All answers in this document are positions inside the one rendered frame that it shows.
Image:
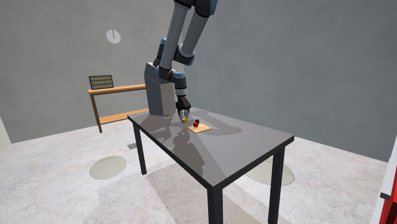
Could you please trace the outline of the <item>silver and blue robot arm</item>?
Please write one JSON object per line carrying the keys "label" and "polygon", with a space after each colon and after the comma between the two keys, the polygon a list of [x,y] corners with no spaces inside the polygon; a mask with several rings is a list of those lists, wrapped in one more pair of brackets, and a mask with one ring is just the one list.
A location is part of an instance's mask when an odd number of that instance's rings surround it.
{"label": "silver and blue robot arm", "polygon": [[[156,77],[175,84],[175,94],[187,94],[185,72],[172,71],[172,61],[191,66],[194,58],[194,48],[210,17],[214,15],[218,0],[173,0],[175,7],[167,38],[163,38],[153,66],[156,67]],[[194,12],[184,38],[178,45],[187,11],[194,6]]]}

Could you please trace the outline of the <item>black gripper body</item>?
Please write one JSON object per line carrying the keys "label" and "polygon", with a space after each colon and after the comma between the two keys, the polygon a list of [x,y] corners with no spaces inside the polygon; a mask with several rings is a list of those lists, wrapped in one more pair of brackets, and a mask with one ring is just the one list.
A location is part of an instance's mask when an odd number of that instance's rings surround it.
{"label": "black gripper body", "polygon": [[178,97],[178,101],[176,102],[176,108],[177,109],[179,107],[181,110],[183,110],[183,109],[186,110],[185,107],[183,106],[183,104],[180,101],[180,97],[184,97],[184,96],[186,96],[186,95],[177,95],[177,97]]}

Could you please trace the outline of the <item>tan mat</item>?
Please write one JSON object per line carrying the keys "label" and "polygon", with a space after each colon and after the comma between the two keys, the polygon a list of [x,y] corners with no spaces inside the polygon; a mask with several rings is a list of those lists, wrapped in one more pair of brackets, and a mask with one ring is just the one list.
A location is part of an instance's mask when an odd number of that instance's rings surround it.
{"label": "tan mat", "polygon": [[210,127],[208,127],[208,126],[206,126],[204,124],[198,124],[197,127],[190,126],[190,127],[187,127],[187,128],[190,129],[191,131],[193,131],[194,133],[199,133],[199,132],[211,129]]}

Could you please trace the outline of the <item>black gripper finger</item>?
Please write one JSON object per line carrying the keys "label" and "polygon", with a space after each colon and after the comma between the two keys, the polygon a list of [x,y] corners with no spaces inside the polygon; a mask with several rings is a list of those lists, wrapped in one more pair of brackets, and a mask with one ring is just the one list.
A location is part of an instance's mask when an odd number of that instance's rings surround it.
{"label": "black gripper finger", "polygon": [[183,119],[182,119],[182,118],[183,118],[183,116],[182,116],[183,112],[181,111],[181,109],[180,109],[179,107],[178,107],[177,111],[178,111],[180,120],[181,120],[181,122],[183,123]]}
{"label": "black gripper finger", "polygon": [[188,119],[188,115],[189,115],[189,108],[187,108],[186,110],[184,110],[184,115],[186,116],[186,119]]}

